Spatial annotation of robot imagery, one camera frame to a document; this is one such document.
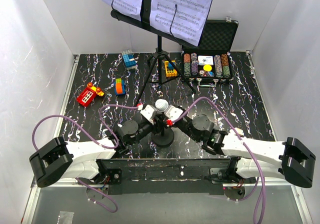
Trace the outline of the black desktop microphone stand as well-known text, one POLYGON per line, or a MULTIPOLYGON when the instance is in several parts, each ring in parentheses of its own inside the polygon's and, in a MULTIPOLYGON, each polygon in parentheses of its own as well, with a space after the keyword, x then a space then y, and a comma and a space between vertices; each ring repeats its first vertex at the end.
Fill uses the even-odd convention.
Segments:
POLYGON ((174 141, 174 132, 167 125, 167 117, 163 113, 157 113, 154 117, 154 125, 152 127, 151 140, 161 148, 170 146, 174 141))

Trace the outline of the white microphone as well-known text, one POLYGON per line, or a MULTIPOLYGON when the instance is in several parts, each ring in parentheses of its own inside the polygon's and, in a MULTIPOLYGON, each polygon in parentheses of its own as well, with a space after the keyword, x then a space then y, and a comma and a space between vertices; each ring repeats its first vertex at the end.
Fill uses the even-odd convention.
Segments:
POLYGON ((158 99, 158 100, 155 102, 155 108, 156 108, 159 112, 165 112, 168 107, 169 107, 169 103, 168 103, 168 101, 165 100, 165 99, 158 99))

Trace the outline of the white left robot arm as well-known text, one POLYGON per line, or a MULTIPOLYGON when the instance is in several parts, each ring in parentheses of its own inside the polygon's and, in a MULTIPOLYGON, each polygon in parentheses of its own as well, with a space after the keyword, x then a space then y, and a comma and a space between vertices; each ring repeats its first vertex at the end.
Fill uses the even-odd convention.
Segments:
POLYGON ((106 180, 106 171, 98 160, 121 157, 130 151, 130 146, 139 142, 154 129, 154 125, 142 117, 126 121, 114 129, 116 137, 94 141, 72 142, 62 136, 55 137, 37 149, 29 162, 39 188, 51 186, 61 179, 84 178, 101 184, 106 180))

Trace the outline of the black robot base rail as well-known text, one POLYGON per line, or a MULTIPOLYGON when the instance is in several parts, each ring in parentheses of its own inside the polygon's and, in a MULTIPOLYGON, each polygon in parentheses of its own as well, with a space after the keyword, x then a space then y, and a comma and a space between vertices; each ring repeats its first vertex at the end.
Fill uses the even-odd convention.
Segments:
POLYGON ((109 195, 207 193, 223 195, 224 184, 236 189, 255 182, 235 173, 232 158, 99 159, 98 173, 83 177, 88 184, 106 187, 109 195))

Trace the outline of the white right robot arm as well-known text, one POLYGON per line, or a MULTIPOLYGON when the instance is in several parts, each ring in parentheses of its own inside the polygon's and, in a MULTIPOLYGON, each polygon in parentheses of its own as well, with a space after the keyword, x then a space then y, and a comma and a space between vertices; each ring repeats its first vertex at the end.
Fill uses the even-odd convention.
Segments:
POLYGON ((168 126, 179 128, 212 155, 230 157, 220 180, 237 183, 252 177, 278 178, 301 188, 313 185, 316 156, 295 137, 286 141, 262 141, 240 136, 234 131, 218 130, 204 114, 191 119, 168 119, 168 126))

